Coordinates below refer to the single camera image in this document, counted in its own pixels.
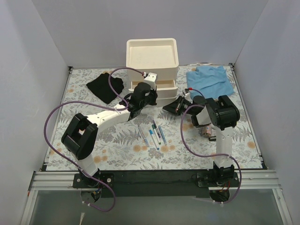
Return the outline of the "light blue pen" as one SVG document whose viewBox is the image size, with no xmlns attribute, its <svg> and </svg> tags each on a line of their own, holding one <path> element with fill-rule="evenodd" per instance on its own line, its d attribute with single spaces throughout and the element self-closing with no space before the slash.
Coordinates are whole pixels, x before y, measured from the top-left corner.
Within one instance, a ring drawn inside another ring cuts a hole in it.
<svg viewBox="0 0 300 225">
<path fill-rule="evenodd" d="M 159 129 L 159 132 L 160 132 L 161 137 L 163 139 L 164 145 L 167 145 L 167 141 L 166 141 L 166 138 L 165 138 L 165 135 L 163 133 L 163 130 L 162 130 L 161 126 L 158 126 L 158 129 Z"/>
</svg>

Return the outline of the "pink-capped tube of pencils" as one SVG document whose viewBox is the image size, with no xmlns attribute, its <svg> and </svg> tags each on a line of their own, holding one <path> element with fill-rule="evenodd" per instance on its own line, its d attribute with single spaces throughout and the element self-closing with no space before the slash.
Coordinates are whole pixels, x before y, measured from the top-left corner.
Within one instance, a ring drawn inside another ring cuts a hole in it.
<svg viewBox="0 0 300 225">
<path fill-rule="evenodd" d="M 212 128 L 210 125 L 201 128 L 201 136 L 204 138 L 210 138 L 212 135 Z"/>
</svg>

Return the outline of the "cream three-drawer organizer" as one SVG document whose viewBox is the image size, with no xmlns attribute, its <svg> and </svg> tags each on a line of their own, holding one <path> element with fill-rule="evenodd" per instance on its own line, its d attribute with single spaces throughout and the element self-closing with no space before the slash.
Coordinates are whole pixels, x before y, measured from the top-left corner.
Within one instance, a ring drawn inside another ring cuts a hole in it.
<svg viewBox="0 0 300 225">
<path fill-rule="evenodd" d="M 179 59 L 174 38 L 128 40 L 126 66 L 141 72 L 157 74 L 157 107 L 176 100 Z"/>
</svg>

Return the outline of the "black orange highlighter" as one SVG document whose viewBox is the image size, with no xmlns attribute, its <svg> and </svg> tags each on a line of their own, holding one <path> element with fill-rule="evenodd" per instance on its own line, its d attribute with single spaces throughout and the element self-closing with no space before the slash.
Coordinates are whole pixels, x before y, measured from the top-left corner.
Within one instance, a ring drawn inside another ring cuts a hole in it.
<svg viewBox="0 0 300 225">
<path fill-rule="evenodd" d="M 209 141 L 216 141 L 216 136 L 209 137 Z"/>
</svg>

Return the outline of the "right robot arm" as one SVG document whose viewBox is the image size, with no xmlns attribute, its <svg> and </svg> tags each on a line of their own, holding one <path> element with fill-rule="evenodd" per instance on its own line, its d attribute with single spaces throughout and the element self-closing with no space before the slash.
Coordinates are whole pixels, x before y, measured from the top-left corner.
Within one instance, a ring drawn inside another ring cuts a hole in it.
<svg viewBox="0 0 300 225">
<path fill-rule="evenodd" d="M 218 100 L 195 96 L 192 102 L 178 97 L 174 102 L 163 107 L 163 110 L 180 116 L 191 115 L 192 124 L 196 128 L 211 125 L 216 132 L 216 153 L 213 155 L 213 168 L 208 175 L 200 175 L 203 181 L 223 186 L 234 178 L 232 155 L 233 129 L 240 120 L 240 112 L 227 95 Z"/>
</svg>

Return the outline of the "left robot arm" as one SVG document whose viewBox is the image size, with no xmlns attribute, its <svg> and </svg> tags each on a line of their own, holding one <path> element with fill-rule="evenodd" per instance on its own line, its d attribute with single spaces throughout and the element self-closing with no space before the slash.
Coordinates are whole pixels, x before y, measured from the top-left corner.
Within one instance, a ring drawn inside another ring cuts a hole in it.
<svg viewBox="0 0 300 225">
<path fill-rule="evenodd" d="M 80 169 L 86 172 L 80 172 L 80 179 L 88 187 L 96 187 L 100 181 L 100 170 L 92 157 L 98 133 L 137 117 L 145 106 L 156 105 L 157 97 L 155 82 L 144 81 L 138 83 L 133 93 L 126 95 L 128 109 L 123 110 L 126 103 L 121 101 L 113 111 L 105 110 L 89 116 L 78 113 L 72 118 L 61 141 L 71 152 Z"/>
</svg>

